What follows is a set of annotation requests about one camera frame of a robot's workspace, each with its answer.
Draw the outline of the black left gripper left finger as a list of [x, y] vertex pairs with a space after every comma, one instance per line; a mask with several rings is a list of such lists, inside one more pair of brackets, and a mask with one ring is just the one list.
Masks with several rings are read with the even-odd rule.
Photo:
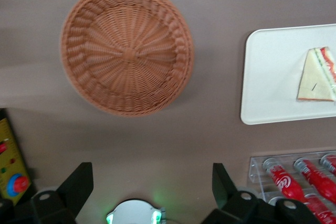
[[30, 200], [34, 223], [76, 223], [92, 191], [92, 163], [83, 162], [56, 190], [41, 191]]

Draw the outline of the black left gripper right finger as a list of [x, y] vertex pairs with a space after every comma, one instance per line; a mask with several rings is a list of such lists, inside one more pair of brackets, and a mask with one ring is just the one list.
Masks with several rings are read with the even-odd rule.
[[263, 222], [258, 216], [259, 199], [249, 191], [238, 190], [222, 163], [213, 164], [212, 192], [217, 208], [203, 224]]

